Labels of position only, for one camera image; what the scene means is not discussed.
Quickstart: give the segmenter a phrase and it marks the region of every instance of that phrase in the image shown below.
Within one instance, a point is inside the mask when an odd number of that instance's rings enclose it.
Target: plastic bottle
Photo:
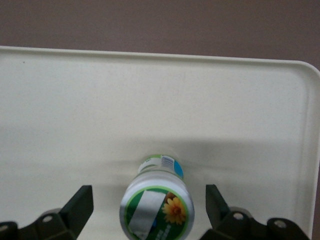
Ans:
[[[138,169],[120,204],[120,223],[131,240],[184,240],[195,219],[180,164],[152,155]]]

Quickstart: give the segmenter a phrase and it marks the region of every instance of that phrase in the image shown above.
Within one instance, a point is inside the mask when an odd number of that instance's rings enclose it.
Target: bottle label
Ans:
[[[189,220],[185,201],[162,186],[136,192],[128,201],[124,216],[129,233],[137,240],[178,240]]]
[[[181,179],[184,178],[184,172],[179,162],[167,155],[152,155],[142,163],[138,169],[141,171],[164,170],[176,174]]]

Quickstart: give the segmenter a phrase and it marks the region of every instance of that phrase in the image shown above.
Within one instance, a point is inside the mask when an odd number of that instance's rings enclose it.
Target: sunflower image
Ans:
[[[178,197],[168,198],[164,204],[162,212],[165,214],[166,222],[182,225],[186,221],[186,210]]]

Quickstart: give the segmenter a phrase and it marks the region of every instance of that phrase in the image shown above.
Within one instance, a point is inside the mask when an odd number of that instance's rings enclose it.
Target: metal bolt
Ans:
[[[8,228],[9,228],[8,225],[2,225],[2,226],[0,226],[0,232],[6,230]]]
[[[240,212],[236,212],[233,214],[233,217],[237,220],[243,220],[244,216]]]
[[[42,222],[47,223],[47,222],[50,222],[52,219],[53,217],[51,215],[48,215],[42,219]]]
[[[285,229],[287,227],[287,224],[282,221],[282,220],[275,220],[274,221],[274,224],[278,227],[278,228],[281,228],[281,229]]]

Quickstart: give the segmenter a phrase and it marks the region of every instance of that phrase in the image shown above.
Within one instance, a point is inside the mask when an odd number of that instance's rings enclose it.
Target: green label border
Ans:
[[[182,202],[182,205],[185,209],[185,213],[186,213],[186,221],[185,221],[185,224],[184,224],[184,228],[183,230],[181,231],[181,233],[177,236],[177,240],[180,239],[180,237],[186,232],[187,228],[188,228],[188,225],[189,225],[189,209],[187,208],[187,205],[186,205],[186,202],[185,200],[176,192],[176,191],[173,191],[171,188],[169,187],[165,187],[165,186],[159,186],[159,185],[152,185],[152,186],[147,186],[147,187],[144,187],[144,188],[141,188],[139,191],[136,191],[129,199],[129,201],[127,202],[126,206],[125,206],[125,209],[124,209],[124,224],[125,224],[125,227],[126,229],[128,230],[129,234],[136,240],[139,240],[139,238],[132,234],[130,231],[129,231],[129,223],[128,223],[128,219],[127,219],[127,212],[128,212],[128,207],[131,203],[131,201],[138,195],[140,194],[141,192],[144,192],[146,190],[150,190],[150,189],[161,189],[161,190],[165,190],[165,191],[168,191],[168,192],[171,192],[173,193],[174,195],[176,195]]]

